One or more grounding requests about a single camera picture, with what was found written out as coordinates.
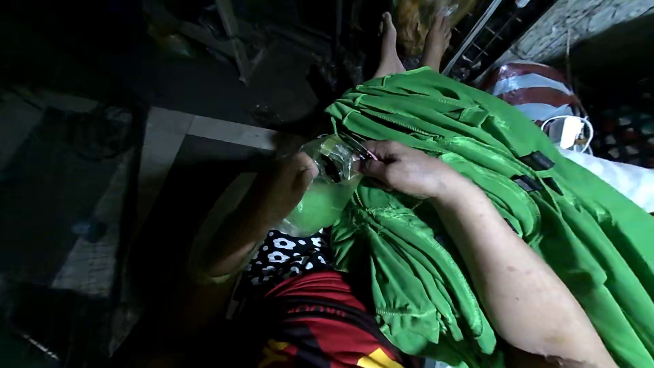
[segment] foot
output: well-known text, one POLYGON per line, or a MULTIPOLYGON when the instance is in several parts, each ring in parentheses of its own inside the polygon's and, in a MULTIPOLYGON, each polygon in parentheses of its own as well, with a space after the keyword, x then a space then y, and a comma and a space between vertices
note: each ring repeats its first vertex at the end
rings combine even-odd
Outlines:
POLYGON ((431 67, 435 71, 440 71, 441 59, 445 50, 449 46, 449 40, 452 37, 452 30, 449 22, 443 12, 438 12, 434 17, 432 28, 427 34, 424 42, 424 51, 422 52, 423 66, 431 67))
POLYGON ((389 74, 402 73, 406 69, 398 57, 398 51, 395 44, 398 38, 398 32, 395 30, 393 20, 389 12, 382 14, 382 22, 379 24, 382 30, 381 39, 381 58, 379 67, 373 78, 384 77, 389 74))

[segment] black tag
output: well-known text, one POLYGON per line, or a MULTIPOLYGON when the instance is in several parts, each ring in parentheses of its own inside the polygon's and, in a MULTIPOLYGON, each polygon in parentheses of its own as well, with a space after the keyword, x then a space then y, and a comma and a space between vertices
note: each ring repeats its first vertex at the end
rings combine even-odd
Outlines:
POLYGON ((543 189, 543 186, 540 185, 536 180, 533 180, 529 175, 515 175, 511 178, 514 183, 518 184, 520 188, 524 189, 526 192, 539 191, 543 189))
POLYGON ((547 170, 554 167, 554 162, 547 156, 540 153, 540 151, 530 153, 526 156, 518 157, 518 160, 522 161, 523 164, 536 171, 547 170))

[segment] white cloth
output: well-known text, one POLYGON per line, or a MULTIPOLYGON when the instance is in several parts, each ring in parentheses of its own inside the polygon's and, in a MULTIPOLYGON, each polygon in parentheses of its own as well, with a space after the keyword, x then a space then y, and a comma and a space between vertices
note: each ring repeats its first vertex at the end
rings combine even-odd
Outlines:
POLYGON ((561 154, 600 177, 645 211, 654 212, 654 170, 562 149, 561 154))

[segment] folded green cloth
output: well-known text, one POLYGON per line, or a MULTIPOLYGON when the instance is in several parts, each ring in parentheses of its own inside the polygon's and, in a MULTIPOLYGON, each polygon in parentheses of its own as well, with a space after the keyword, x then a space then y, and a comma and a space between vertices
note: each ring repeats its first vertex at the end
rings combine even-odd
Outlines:
MULTIPOLYGON (((654 219, 561 156, 518 110, 424 67, 359 85, 326 112, 337 132, 399 141, 471 179, 570 288, 618 365, 654 367, 654 219), (536 151, 555 165, 519 160, 536 151)), ((458 367, 503 366, 430 205, 362 182, 332 247, 336 269, 370 277, 381 331, 402 351, 458 367)))

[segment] right hand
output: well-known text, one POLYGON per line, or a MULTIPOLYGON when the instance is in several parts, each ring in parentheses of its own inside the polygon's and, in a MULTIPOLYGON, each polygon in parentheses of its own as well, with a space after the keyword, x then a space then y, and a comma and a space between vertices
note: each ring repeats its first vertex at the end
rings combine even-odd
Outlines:
POLYGON ((378 160, 360 161, 358 171, 417 198, 437 198, 466 179, 438 158, 395 141, 367 141, 378 160))

